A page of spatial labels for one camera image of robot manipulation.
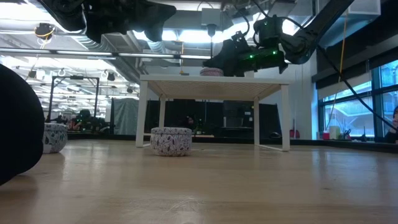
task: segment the ceiling light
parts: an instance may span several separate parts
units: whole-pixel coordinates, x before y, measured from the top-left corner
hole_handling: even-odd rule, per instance
[[[285,19],[282,24],[282,31],[285,34],[294,35],[297,32],[297,26],[293,22]]]
[[[87,56],[89,60],[116,60],[116,57]]]
[[[36,93],[36,95],[39,97],[50,97],[50,93]],[[71,96],[71,97],[85,98],[85,99],[90,99],[90,100],[95,99],[95,95],[78,94],[78,93],[54,93],[53,96],[54,97]],[[109,95],[110,98],[133,98],[133,96],[136,96],[136,95]],[[98,99],[105,100],[106,95],[98,95]]]
[[[254,34],[253,24],[254,24],[253,21],[249,22],[250,29],[249,29],[249,33],[246,35],[246,39],[249,37],[250,38],[253,37],[253,34]],[[234,24],[230,28],[225,29],[223,31],[224,40],[230,39],[233,35],[236,34],[237,31],[241,31],[242,33],[244,33],[247,31],[247,29],[248,29],[248,24],[246,22],[240,22],[238,24]]]
[[[257,12],[256,14],[253,15],[253,21],[254,22],[259,21],[261,19],[264,19],[265,17],[266,16],[262,12]]]
[[[112,56],[109,52],[82,52],[82,51],[71,51],[71,50],[58,50],[58,54],[66,55],[89,55],[89,56]]]
[[[201,55],[181,55],[182,59],[203,59],[208,60],[210,56],[201,56]]]
[[[131,96],[131,95],[128,95],[128,96],[125,96],[125,95],[113,95],[113,96],[109,96],[110,98],[116,98],[116,99],[124,99],[124,98],[131,98],[131,99],[135,99],[135,100],[139,100],[139,97],[138,96]]]
[[[51,21],[52,17],[49,13],[43,12],[31,4],[1,2],[0,18],[19,21]]]
[[[174,58],[172,54],[142,54],[142,53],[119,53],[121,57],[141,57],[141,58]]]
[[[149,40],[144,32],[133,31],[133,33],[136,36],[136,38],[139,40],[144,40],[144,41]],[[172,30],[163,30],[162,40],[177,40],[177,35]]]
[[[221,8],[221,2],[214,2],[214,1],[203,1],[201,4],[199,3],[199,1],[193,1],[193,2],[177,1],[177,0],[150,0],[150,1],[174,6],[178,11],[201,11],[204,8],[206,9]]]
[[[177,40],[177,35],[172,30],[163,30],[162,40]]]
[[[136,38],[139,39],[139,40],[144,40],[144,41],[148,41],[149,40],[147,38],[147,36],[145,35],[144,31],[142,31],[142,32],[133,31],[133,33],[134,33],[134,36],[136,36]]]
[[[36,49],[12,49],[12,48],[0,48],[0,52],[11,52],[11,53],[27,53],[27,54],[51,54],[49,50],[36,50]]]
[[[180,35],[180,40],[186,43],[210,43],[211,37],[206,30],[184,30]],[[221,43],[222,41],[224,41],[223,33],[216,31],[213,43]]]
[[[77,86],[73,86],[73,85],[68,85],[67,89],[69,90],[73,90],[73,91],[80,91],[80,88]]]
[[[85,88],[96,88],[96,85],[79,85],[80,87],[85,87]],[[100,88],[117,88],[116,86],[112,85],[100,85]]]

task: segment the pink object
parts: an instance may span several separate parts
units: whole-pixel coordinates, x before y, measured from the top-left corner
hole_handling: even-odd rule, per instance
[[[224,72],[219,68],[204,68],[200,71],[200,76],[222,77]]]
[[[323,140],[329,140],[330,139],[330,134],[329,133],[323,133],[322,138],[323,138]]]

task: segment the white table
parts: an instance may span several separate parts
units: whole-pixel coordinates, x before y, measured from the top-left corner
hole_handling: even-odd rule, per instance
[[[289,83],[283,80],[241,77],[141,75],[136,146],[144,147],[147,94],[160,98],[159,126],[164,127],[166,99],[239,100],[254,102],[254,144],[280,151],[290,150]],[[282,149],[260,145],[259,101],[282,90]]]

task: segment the wooden table surface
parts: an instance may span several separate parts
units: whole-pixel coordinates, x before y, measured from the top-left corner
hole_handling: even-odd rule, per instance
[[[398,223],[398,156],[134,141],[69,141],[0,186],[0,223]]]

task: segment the black round object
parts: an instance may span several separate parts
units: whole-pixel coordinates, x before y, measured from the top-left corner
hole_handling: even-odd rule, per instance
[[[43,40],[50,40],[52,37],[53,27],[51,24],[40,23],[38,27],[36,27],[35,34],[38,38]]]
[[[113,82],[114,79],[115,79],[114,73],[113,73],[113,72],[109,72],[109,73],[108,73],[108,80]]]
[[[134,91],[134,89],[131,87],[131,86],[129,86],[129,87],[127,87],[127,90],[126,90],[128,93],[133,93],[133,91]]]
[[[21,174],[43,154],[44,113],[33,89],[0,65],[0,185]]]
[[[216,24],[207,24],[207,34],[210,37],[213,37],[216,34],[216,28],[217,28]]]

